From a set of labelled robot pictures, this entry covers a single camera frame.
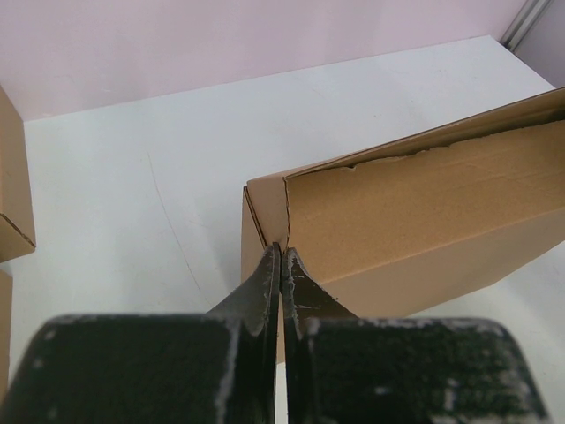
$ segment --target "white floor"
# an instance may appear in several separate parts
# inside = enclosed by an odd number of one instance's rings
[[[1,267],[14,275],[12,374],[54,315],[219,302],[239,283],[247,179],[549,89],[483,37],[26,123],[38,249]],[[564,258],[561,245],[422,313],[506,325],[556,421],[565,421]]]

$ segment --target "metal frame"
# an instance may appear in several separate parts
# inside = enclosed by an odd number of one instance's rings
[[[515,51],[553,0],[528,0],[501,38],[501,44]]]

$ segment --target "cardboard edge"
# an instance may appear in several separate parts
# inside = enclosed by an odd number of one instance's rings
[[[289,211],[286,182],[281,174],[252,179],[247,193],[266,244],[278,243],[284,251],[288,241]]]
[[[529,97],[527,99],[523,99],[521,101],[518,102],[512,102],[510,104],[506,104],[504,106],[500,106],[498,108],[492,109],[492,110],[487,110],[485,112],[481,112],[477,115],[473,115],[471,117],[466,117],[463,119],[459,119],[455,122],[451,122],[439,127],[435,127],[423,132],[419,132],[416,134],[412,134],[409,135],[407,137],[403,137],[401,139],[398,140],[392,140],[388,143],[385,144],[381,144],[379,146],[373,146],[371,148],[366,148],[363,150],[359,150],[357,152],[353,152],[350,153],[348,155],[343,155],[343,156],[338,156],[332,159],[329,159],[327,161],[324,162],[319,162],[319,163],[315,163],[312,164],[310,166],[305,166],[305,167],[301,167],[301,168],[296,168],[294,170],[289,170],[287,172],[283,173],[284,178],[286,179],[290,179],[290,178],[296,178],[296,177],[300,177],[301,175],[305,175],[305,174],[309,174],[309,173],[313,173],[313,172],[318,172],[318,171],[322,171],[322,170],[328,170],[328,169],[332,169],[332,168],[339,168],[339,167],[344,167],[344,166],[350,166],[351,165],[351,160],[357,159],[355,161],[355,163],[362,163],[362,162],[370,162],[372,160],[375,159],[382,159],[382,158],[387,158],[387,157],[395,157],[395,156],[403,156],[403,155],[413,155],[415,153],[417,153],[418,151],[422,151],[422,150],[426,150],[428,148],[434,148],[434,147],[446,147],[446,146],[450,146],[451,144],[454,144],[458,141],[463,141],[463,140],[468,140],[471,138],[480,138],[483,137],[485,135],[491,134],[491,133],[501,133],[504,131],[509,131],[510,129],[516,129],[519,128],[519,126],[513,126],[511,125],[509,128],[502,128],[498,131],[494,131],[494,132],[486,132],[485,134],[477,134],[477,131],[479,131],[481,129],[481,126],[483,125],[479,125],[478,122],[483,118],[483,117],[492,117],[492,115],[496,115],[496,114],[501,114],[502,112],[504,112],[505,110],[516,110],[516,113],[514,114],[514,116],[509,117],[507,119],[501,120],[498,124],[500,124],[501,122],[504,123],[508,123],[508,125],[510,125],[510,123],[512,122],[516,122],[517,119],[519,118],[534,118],[537,115],[545,115],[545,114],[550,114],[550,110],[548,108],[545,109],[540,109],[537,111],[531,110],[529,113],[523,113],[520,114],[518,113],[518,109],[520,108],[520,106],[524,106],[525,104],[529,103],[529,102],[540,102],[542,103],[546,98],[555,98],[557,100],[561,100],[562,101],[562,107],[565,110],[565,88],[559,88],[559,89],[555,89],[549,92],[545,92],[539,95],[534,95],[533,97]],[[375,157],[364,157],[364,156],[369,156],[370,154],[376,154],[377,152],[381,151],[381,150],[387,150],[387,149],[391,149],[391,148],[395,148],[395,147],[399,147],[402,144],[408,144],[408,142],[412,141],[412,140],[418,140],[418,139],[424,139],[425,137],[430,137],[433,136],[435,134],[442,134],[442,133],[452,133],[452,130],[457,127],[460,127],[464,124],[470,124],[472,122],[476,122],[477,125],[475,127],[475,134],[474,135],[469,135],[469,134],[465,134],[464,136],[461,137],[455,137],[452,140],[449,140],[448,142],[445,143],[437,143],[437,144],[433,144],[427,147],[423,147],[423,148],[418,148],[416,149],[416,152],[410,152],[410,151],[406,151],[406,152],[401,152],[399,154],[392,154],[392,155],[387,155],[384,154],[383,155],[378,155]]]
[[[241,281],[255,270],[267,243],[262,234],[247,187],[243,190],[241,215]]]

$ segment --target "pink wall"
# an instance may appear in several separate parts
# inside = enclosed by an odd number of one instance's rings
[[[3,0],[24,119],[491,34],[524,0]]]

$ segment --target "brown cardboard box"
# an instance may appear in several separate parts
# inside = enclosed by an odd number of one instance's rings
[[[361,316],[404,316],[499,281],[565,239],[565,90],[244,190],[242,277],[294,246]]]
[[[0,403],[8,387],[10,365],[11,277],[0,271]]]
[[[0,87],[0,262],[34,250],[24,124]]]

